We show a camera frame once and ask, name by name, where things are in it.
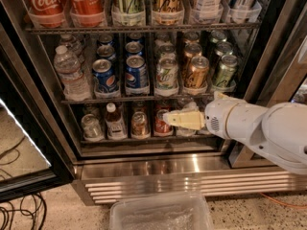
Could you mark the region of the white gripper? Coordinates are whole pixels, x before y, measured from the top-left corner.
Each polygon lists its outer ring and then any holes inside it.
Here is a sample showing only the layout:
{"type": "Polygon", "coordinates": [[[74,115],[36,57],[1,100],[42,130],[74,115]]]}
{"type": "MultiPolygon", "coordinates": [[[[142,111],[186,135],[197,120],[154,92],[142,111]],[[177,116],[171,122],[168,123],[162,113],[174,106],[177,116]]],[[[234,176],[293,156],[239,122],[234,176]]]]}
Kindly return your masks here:
{"type": "MultiPolygon", "coordinates": [[[[214,92],[215,100],[228,99],[228,96],[222,92],[214,92]]],[[[205,108],[205,120],[207,129],[215,134],[223,134],[223,114],[224,108],[220,101],[213,101],[205,108]]],[[[204,115],[198,110],[176,110],[166,112],[163,115],[163,121],[174,127],[183,127],[193,130],[201,130],[205,126],[204,115]]]]}

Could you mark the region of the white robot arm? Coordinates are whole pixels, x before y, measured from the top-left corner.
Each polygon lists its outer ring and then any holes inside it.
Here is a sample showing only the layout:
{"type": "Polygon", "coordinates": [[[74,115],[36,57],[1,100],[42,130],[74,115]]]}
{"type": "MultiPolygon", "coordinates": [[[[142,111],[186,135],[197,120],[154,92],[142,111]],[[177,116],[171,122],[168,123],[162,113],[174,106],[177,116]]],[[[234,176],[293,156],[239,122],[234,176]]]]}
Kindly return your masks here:
{"type": "Polygon", "coordinates": [[[193,130],[206,127],[211,134],[235,140],[290,173],[307,173],[306,104],[264,107],[216,91],[205,110],[188,107],[167,112],[163,121],[193,130]]]}

